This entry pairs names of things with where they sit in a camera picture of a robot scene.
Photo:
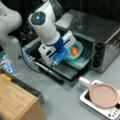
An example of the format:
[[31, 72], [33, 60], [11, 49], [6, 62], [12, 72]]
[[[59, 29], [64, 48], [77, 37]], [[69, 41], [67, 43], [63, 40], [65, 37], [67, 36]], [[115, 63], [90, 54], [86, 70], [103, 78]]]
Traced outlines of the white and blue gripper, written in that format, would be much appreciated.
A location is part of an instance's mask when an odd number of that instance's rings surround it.
[[76, 39], [71, 30], [69, 30], [63, 37], [50, 46], [42, 43], [38, 48], [41, 57], [48, 66], [59, 64], [68, 55], [69, 48], [76, 42]]

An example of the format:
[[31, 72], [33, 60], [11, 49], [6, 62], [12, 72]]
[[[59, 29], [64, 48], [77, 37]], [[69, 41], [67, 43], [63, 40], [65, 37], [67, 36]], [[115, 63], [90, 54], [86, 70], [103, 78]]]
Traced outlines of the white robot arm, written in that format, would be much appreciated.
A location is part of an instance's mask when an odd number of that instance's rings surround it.
[[[76, 41], [71, 30], [61, 36], [56, 29], [55, 22], [61, 16], [62, 7], [60, 4], [56, 0], [47, 0], [28, 17], [29, 24], [42, 41], [39, 52], [45, 62], [50, 65], [59, 64], [68, 55], [68, 49]], [[20, 14], [7, 8], [1, 0], [0, 19], [7, 26], [7, 33], [21, 24]]]

